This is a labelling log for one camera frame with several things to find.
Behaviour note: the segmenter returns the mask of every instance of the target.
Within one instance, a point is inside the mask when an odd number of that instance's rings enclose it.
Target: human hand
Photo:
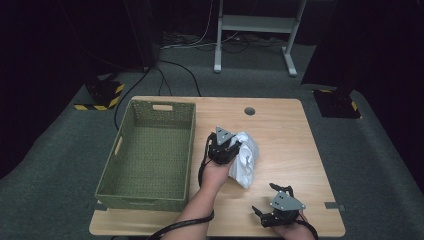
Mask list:
[[[297,220],[303,220],[308,222],[308,219],[303,214],[303,211],[299,211],[299,216]],[[314,236],[311,231],[303,225],[298,223],[293,223],[287,226],[275,226],[271,229],[276,232],[278,235],[283,237],[285,240],[314,240]]]
[[[203,171],[201,189],[209,189],[218,192],[228,178],[228,173],[233,165],[234,159],[228,164],[219,165],[210,159],[206,159],[206,167]]]

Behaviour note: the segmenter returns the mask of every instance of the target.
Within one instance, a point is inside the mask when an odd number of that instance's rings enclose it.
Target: wooden table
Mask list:
[[[229,178],[215,202],[215,218],[208,236],[276,236],[260,224],[251,208],[272,211],[269,203],[276,191],[269,183],[291,185],[306,205],[309,222],[322,237],[340,237],[345,228],[339,210],[327,209],[335,199],[322,165],[302,104],[296,99],[134,97],[134,99],[195,102],[196,132],[191,170],[190,197],[198,190],[197,172],[207,137],[220,126],[233,133],[247,132],[257,142],[259,158],[249,189]],[[255,114],[245,114],[246,107]],[[174,222],[179,213],[145,210],[95,210],[90,224],[93,235],[151,235]]]

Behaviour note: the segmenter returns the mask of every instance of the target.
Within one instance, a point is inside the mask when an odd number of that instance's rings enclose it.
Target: metal stand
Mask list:
[[[214,71],[220,73],[221,66],[221,41],[223,30],[233,31],[251,31],[251,32],[273,32],[273,33],[290,33],[287,46],[282,48],[283,57],[287,64],[287,69],[291,77],[296,77],[297,72],[290,55],[297,29],[299,28],[303,10],[307,0],[300,0],[299,10],[295,18],[275,18],[275,17],[257,17],[257,16],[239,16],[224,15],[223,1],[219,3],[218,13],[218,34],[215,47],[215,65]]]

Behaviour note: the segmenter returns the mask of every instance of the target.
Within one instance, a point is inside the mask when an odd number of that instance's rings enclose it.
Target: table hole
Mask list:
[[[249,116],[253,116],[253,115],[255,115],[256,111],[252,107],[247,107],[247,108],[244,109],[244,113],[246,113]]]

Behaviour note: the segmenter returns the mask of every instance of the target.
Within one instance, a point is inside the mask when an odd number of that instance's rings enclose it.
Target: human arm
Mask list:
[[[213,211],[216,196],[228,178],[228,172],[233,161],[228,164],[218,165],[210,161],[203,172],[202,185],[193,196],[176,222],[204,218]],[[209,223],[200,223],[175,229],[166,233],[162,239],[205,239]]]

